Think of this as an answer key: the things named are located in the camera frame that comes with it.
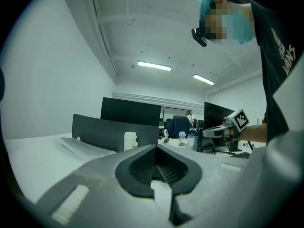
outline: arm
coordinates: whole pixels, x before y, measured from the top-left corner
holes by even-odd
[[[267,141],[267,124],[248,126],[240,134],[240,140],[255,141],[266,143]]]

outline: face mask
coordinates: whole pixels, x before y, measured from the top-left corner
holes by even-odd
[[[239,44],[248,43],[253,38],[249,16],[244,15],[242,9],[233,9],[232,15],[222,15],[222,27],[227,29],[227,39]]]

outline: white bottle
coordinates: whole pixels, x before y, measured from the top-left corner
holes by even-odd
[[[186,133],[185,132],[180,132],[179,133],[179,137],[180,137],[180,140],[179,140],[179,146],[184,146],[186,143]]]
[[[136,132],[124,133],[123,150],[126,151],[126,150],[133,149],[136,139],[137,139]]]

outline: person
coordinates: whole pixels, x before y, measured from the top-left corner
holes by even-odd
[[[265,123],[246,127],[240,140],[266,143],[288,131],[273,94],[292,72],[303,51],[297,0],[199,0],[203,38],[260,46],[266,94]]]
[[[193,123],[194,123],[194,116],[193,116],[192,112],[191,112],[191,111],[187,111],[187,112],[186,112],[186,116],[187,116],[187,118],[189,119],[189,122],[191,123],[191,125],[193,126]]]

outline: fluorescent light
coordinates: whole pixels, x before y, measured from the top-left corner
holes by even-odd
[[[193,77],[196,78],[196,79],[199,79],[201,81],[204,81],[207,84],[214,85],[214,82],[212,82],[212,81],[210,81],[210,80],[208,80],[206,78],[203,78],[203,77],[201,77],[201,76],[199,76],[197,74],[193,75]]]
[[[157,64],[153,64],[153,63],[144,63],[144,62],[137,62],[137,64],[138,64],[138,66],[154,67],[154,68],[158,68],[158,69],[162,69],[162,70],[166,70],[166,71],[171,70],[170,66],[162,66],[162,65],[157,65]]]

